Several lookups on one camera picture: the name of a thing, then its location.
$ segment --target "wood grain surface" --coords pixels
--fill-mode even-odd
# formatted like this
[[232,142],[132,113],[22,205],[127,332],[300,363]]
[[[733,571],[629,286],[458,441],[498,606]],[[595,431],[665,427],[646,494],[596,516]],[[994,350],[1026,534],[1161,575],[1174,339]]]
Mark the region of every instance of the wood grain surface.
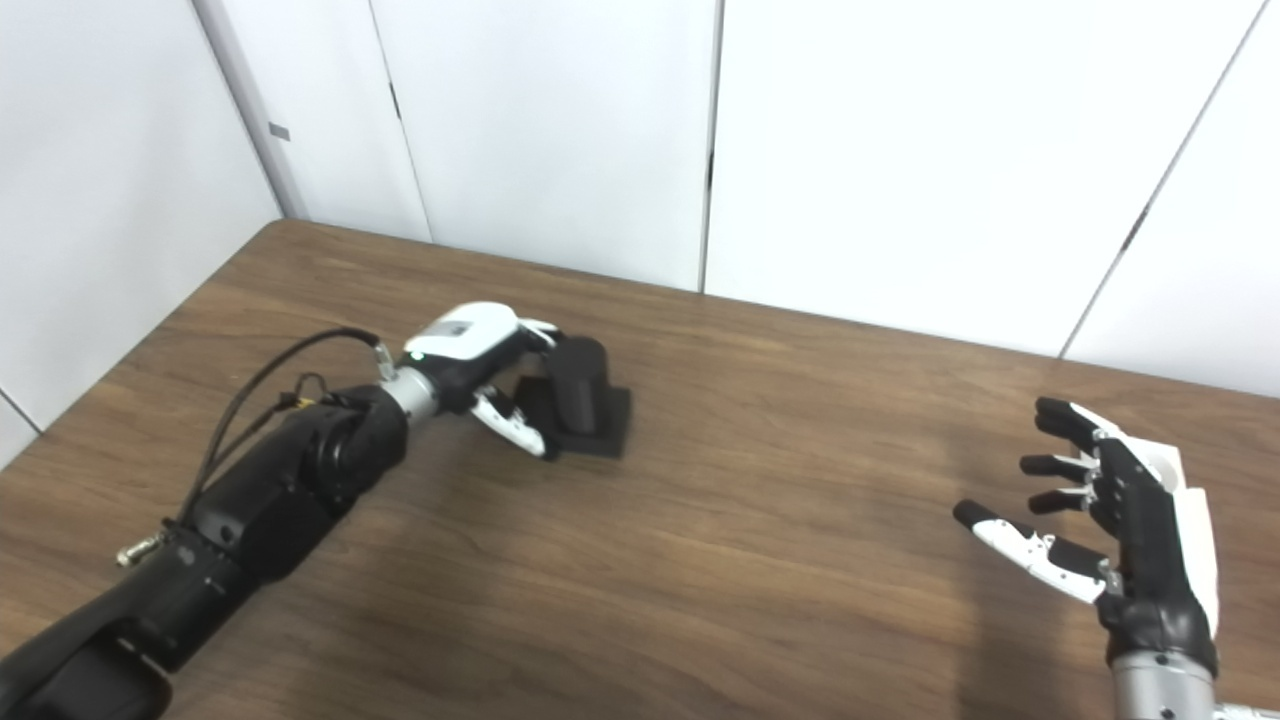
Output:
[[[1181,446],[1221,564],[1220,697],[1280,707],[1280,402],[300,222],[264,229],[0,475],[0,652],[111,585],[243,379],[333,324],[511,304],[599,338],[622,461],[444,418],[175,678],[169,717],[1111,717],[1105,634],[950,518],[1025,519],[1069,397]],[[946,302],[940,297],[938,302]],[[301,369],[372,377],[358,345]],[[1112,550],[1083,516],[1038,521]]]

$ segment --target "white wall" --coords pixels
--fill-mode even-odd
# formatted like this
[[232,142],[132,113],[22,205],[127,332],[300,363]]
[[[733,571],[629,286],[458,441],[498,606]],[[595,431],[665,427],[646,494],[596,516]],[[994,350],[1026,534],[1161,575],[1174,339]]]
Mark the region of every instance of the white wall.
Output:
[[9,0],[0,387],[47,427],[279,217],[195,12]]
[[694,290],[714,0],[374,0],[436,242]]
[[0,393],[0,468],[8,465],[33,439],[36,429]]
[[1068,357],[1280,397],[1280,8],[1260,17]]
[[728,0],[707,288],[1057,354],[1258,0]]
[[285,213],[430,241],[369,1],[193,1]]

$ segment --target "robot finger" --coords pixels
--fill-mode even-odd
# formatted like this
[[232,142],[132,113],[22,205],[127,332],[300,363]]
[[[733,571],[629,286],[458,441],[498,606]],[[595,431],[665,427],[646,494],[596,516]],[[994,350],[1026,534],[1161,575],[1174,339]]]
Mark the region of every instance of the robot finger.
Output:
[[1036,401],[1036,428],[1042,433],[1071,441],[1071,445],[1092,454],[1097,430],[1119,433],[1115,423],[1074,402],[1053,397]]
[[1092,603],[1106,591],[1101,552],[1042,537],[1030,525],[1001,518],[972,500],[961,500],[951,514],[992,550],[1064,594]]
[[564,340],[564,333],[558,327],[544,320],[521,318],[520,327],[525,329],[525,334],[532,341],[532,347],[530,347],[532,352],[549,352],[559,341]]
[[1027,509],[1036,515],[1048,515],[1064,510],[1084,511],[1093,502],[1091,488],[1061,488],[1033,495],[1027,500]]
[[1098,466],[1093,459],[1066,455],[1024,455],[1018,465],[1028,475],[1059,477],[1082,486],[1088,482],[1089,473]]

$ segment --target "robotic hand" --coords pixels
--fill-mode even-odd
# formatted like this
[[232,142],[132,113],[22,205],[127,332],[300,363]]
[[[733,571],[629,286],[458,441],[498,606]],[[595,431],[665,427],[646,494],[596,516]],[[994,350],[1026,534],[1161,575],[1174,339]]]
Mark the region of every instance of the robotic hand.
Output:
[[[374,348],[381,383],[284,396],[224,452],[237,402],[292,354],[346,336]],[[440,413],[471,413],[531,455],[556,447],[490,383],[562,340],[506,305],[456,307],[412,337],[393,363],[381,342],[340,328],[294,345],[237,396],[175,520],[120,551],[138,565],[114,588],[0,660],[3,720],[154,720],[178,671],[261,585],[292,573],[406,452],[408,429]],[[270,414],[291,410],[207,489],[214,468]]]
[[1280,715],[1217,705],[1217,560],[1204,491],[1187,487],[1178,448],[1126,436],[1079,405],[1042,397],[1036,427],[1065,438],[1079,457],[1029,455],[1028,475],[1074,487],[1033,496],[1043,515],[1088,512],[1119,541],[1120,561],[982,505],[960,501],[956,520],[1050,587],[1097,607],[1110,633],[1107,664],[1119,720],[1243,720]]

